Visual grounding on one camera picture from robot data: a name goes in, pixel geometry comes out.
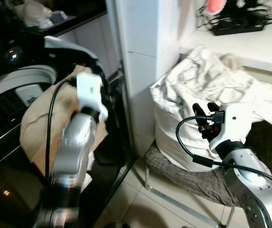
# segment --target black cable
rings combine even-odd
[[[58,83],[49,106],[49,116],[47,121],[47,134],[46,134],[46,149],[45,149],[45,188],[49,185],[49,151],[50,151],[50,131],[51,131],[51,117],[54,103],[56,100],[57,93],[62,85],[66,82],[70,82],[71,79],[66,79]]]
[[[203,116],[203,115],[198,115],[198,116],[191,116],[191,117],[188,117],[188,118],[185,118],[183,119],[181,122],[178,123],[177,127],[176,127],[176,131],[175,131],[175,134],[176,134],[176,137],[177,137],[177,140],[178,140],[178,143],[180,144],[180,146],[183,148],[183,150],[188,154],[190,155],[192,158],[194,157],[194,154],[192,154],[188,148],[186,148],[186,146],[184,145],[184,143],[182,142],[180,136],[179,136],[179,130],[180,130],[180,127],[190,121],[190,120],[207,120],[207,117],[206,116]],[[236,168],[236,169],[239,169],[239,170],[244,170],[244,171],[249,171],[249,172],[253,172],[255,174],[258,174],[258,175],[261,175],[261,176],[264,176],[270,180],[272,180],[272,176],[268,175],[267,173],[264,173],[262,171],[259,171],[259,170],[256,170],[256,169],[252,169],[252,168],[249,168],[249,167],[246,167],[246,166],[241,166],[241,165],[235,165],[235,164],[230,164],[230,163],[223,163],[223,162],[218,162],[218,161],[213,161],[213,165],[218,165],[218,166],[222,166],[222,167],[225,167],[225,168]]]

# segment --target red object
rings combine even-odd
[[[226,5],[227,0],[208,0],[207,11],[211,15],[220,13],[224,6]]]

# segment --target white countertop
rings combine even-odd
[[[233,53],[244,66],[272,71],[272,24],[260,32],[225,36],[198,29],[181,45],[180,53],[188,53],[198,45],[204,45],[217,55]]]

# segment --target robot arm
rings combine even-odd
[[[203,113],[196,104],[195,113]],[[212,152],[218,153],[223,163],[250,167],[271,175],[251,149],[243,144],[252,124],[252,110],[245,103],[228,103],[220,107],[217,128],[215,123],[199,123],[203,138],[209,141]],[[272,181],[249,171],[228,168],[224,173],[225,181],[245,211],[251,228],[272,228]]]
[[[87,172],[88,154],[95,141],[97,124],[107,118],[107,109],[101,103],[100,76],[77,75],[77,97],[80,113],[73,114],[64,128],[61,146],[50,173],[43,203],[35,228],[64,228],[78,218],[78,202]]]

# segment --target tiled floor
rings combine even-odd
[[[122,221],[131,228],[211,228],[196,217],[148,191],[144,185],[145,167],[138,160],[114,194],[94,228],[112,221]],[[150,185],[167,196],[226,224],[230,209],[191,194],[158,174],[152,173]],[[244,212],[235,208],[229,228],[248,228]]]

